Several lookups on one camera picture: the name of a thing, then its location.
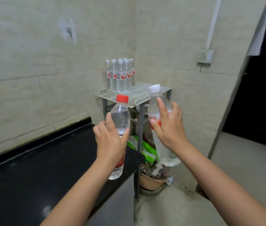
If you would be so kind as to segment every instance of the row of water bottles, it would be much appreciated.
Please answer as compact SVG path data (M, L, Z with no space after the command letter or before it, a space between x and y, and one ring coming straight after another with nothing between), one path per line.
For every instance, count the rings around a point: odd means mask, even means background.
M135 69L133 59L106 60L104 71L106 89L124 94L135 85Z
M169 114L172 112L172 105L168 99L161 94L160 85L154 85L149 87L151 99L148 106L148 117L149 119L154 119L161 125L160 121L160 111L157 102L157 97L161 98L168 109ZM111 110L111 117L114 125L120 135L123 136L125 130L130 128L130 113L127 107L129 97L126 95L117 95L116 105ZM153 140L156 147L157 154L159 156L160 162L168 167L177 166L181 161L180 159L168 148L166 148L159 140L155 130L152 128ZM124 157L118 162L109 179L117 179L123 173L124 167Z

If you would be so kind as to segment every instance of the shelf leg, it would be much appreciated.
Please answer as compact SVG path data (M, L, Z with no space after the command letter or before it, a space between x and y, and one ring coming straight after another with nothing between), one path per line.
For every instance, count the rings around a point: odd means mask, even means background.
M108 106L108 101L107 101L107 99L102 98L102 102L103 102L103 115L104 115L104 120L106 120L106 115L107 115L106 108Z
M142 134L144 125L144 104L139 106L139 119L138 119L138 145L137 151L141 152L142 148ZM140 178L140 166L137 166L134 173L134 186L135 186L135 198L139 197L139 178Z
M171 94L172 94L172 90L171 89L166 92L166 99L168 99L169 101L171 100Z

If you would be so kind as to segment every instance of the white wire rack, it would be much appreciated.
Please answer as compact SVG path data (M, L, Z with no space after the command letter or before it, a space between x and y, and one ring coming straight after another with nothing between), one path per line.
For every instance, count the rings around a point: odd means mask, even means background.
M151 83L137 82L130 92L127 92L124 94L129 97L128 107L134 108L137 105L140 105L150 100L149 86L153 86L153 85L154 84L151 84ZM171 90L170 87L161 86L161 93L165 93L169 90ZM111 92L105 89L105 90L99 91L95 95L101 98L107 99L109 101L116 102L116 95L118 95L118 93L114 93L114 92Z

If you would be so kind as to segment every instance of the left hand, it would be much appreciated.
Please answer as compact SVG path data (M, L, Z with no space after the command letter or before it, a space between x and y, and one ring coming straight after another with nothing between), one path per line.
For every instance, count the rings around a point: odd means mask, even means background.
M108 163L111 168L115 168L116 164L124 155L130 129L126 129L120 138L118 131L111 118L111 113L106 116L106 121L101 121L97 126L93 127L95 140L97 142L97 160L102 163Z

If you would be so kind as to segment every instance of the right hand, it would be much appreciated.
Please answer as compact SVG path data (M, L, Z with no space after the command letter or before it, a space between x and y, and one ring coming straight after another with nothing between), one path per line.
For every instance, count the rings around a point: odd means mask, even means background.
M150 119L150 123L162 144L176 154L180 147L188 144L183 127L182 111L177 103L171 102L173 109L169 115L163 100L157 97L157 102L159 104L161 126L153 119Z

